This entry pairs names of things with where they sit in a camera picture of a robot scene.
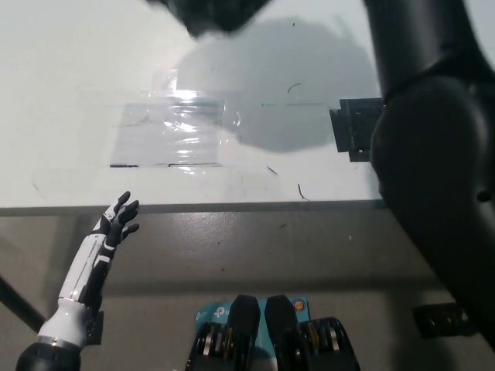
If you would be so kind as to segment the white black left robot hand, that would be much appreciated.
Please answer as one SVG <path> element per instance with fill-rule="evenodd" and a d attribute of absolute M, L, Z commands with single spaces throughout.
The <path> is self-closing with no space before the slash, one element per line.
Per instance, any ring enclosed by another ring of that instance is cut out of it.
<path fill-rule="evenodd" d="M 59 298 L 89 307 L 101 298 L 101 291 L 117 247 L 138 230 L 128 225 L 137 215 L 139 201 L 130 201 L 129 191 L 120 195 L 101 215 L 92 231 L 83 239 L 63 282 Z"/>

